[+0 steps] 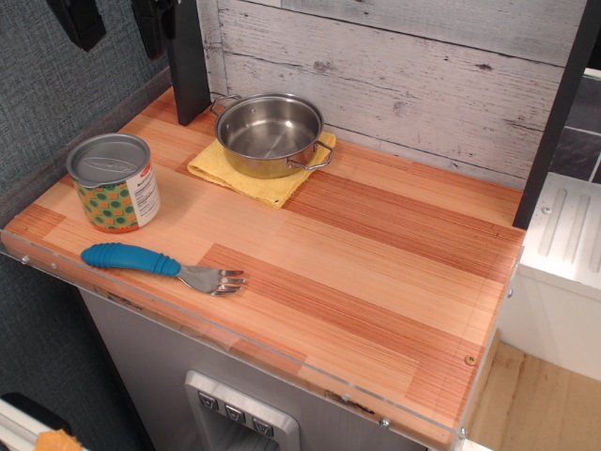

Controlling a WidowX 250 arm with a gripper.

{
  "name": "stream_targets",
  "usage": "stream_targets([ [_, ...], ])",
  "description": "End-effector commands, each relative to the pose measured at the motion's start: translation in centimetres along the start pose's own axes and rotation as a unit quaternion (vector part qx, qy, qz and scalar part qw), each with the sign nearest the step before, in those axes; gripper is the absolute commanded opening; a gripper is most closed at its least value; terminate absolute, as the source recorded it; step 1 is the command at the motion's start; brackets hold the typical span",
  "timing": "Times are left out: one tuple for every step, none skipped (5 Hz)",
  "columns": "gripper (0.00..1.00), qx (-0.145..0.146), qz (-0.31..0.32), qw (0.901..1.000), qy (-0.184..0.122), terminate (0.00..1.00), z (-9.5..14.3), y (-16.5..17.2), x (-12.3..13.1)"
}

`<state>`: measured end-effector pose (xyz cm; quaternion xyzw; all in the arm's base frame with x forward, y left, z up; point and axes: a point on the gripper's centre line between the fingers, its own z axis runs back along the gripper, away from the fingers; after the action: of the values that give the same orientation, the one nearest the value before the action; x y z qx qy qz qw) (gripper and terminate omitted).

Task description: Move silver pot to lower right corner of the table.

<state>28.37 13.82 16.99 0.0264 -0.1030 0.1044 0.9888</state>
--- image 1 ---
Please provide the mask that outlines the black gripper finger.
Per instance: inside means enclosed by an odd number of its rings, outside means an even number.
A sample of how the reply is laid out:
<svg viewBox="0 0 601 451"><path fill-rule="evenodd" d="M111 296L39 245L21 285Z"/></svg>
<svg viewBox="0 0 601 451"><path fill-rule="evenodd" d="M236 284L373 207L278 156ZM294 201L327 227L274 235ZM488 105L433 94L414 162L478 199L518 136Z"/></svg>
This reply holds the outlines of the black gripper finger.
<svg viewBox="0 0 601 451"><path fill-rule="evenodd" d="M131 0L146 56L159 59L176 35L176 4L172 0Z"/></svg>
<svg viewBox="0 0 601 451"><path fill-rule="evenodd" d="M69 39L85 52L105 36L106 29L95 0L47 0Z"/></svg>

